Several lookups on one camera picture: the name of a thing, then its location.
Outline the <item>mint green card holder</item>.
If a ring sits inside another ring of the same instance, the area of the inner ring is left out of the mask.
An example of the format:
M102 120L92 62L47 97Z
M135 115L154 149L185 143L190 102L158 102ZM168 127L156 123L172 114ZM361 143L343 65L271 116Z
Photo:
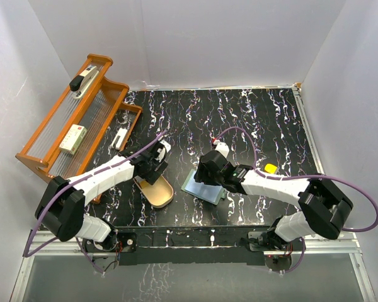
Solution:
M185 179L181 190L213 205L226 198L226 190L222 186L211 186L195 182L196 170L192 169Z

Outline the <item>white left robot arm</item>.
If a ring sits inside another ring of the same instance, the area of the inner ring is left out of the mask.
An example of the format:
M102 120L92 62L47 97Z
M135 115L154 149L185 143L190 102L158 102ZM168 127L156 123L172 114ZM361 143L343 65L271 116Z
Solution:
M48 184L35 212L35 218L61 242L74 237L96 242L104 251L117 245L117 231L102 218L85 213L97 196L135 177L153 185L168 166L165 157L171 145L156 141L141 153L123 150L112 159L80 176L54 177Z

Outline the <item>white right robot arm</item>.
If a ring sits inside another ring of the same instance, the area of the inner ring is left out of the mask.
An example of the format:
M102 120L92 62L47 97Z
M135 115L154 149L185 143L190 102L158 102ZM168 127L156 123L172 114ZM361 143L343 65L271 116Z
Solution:
M297 207L298 212L278 217L267 231L248 240L266 249L281 250L308 235L336 240L353 209L350 199L323 176L286 180L250 165L233 165L216 150L200 157L194 180L222 186L230 193L264 196Z

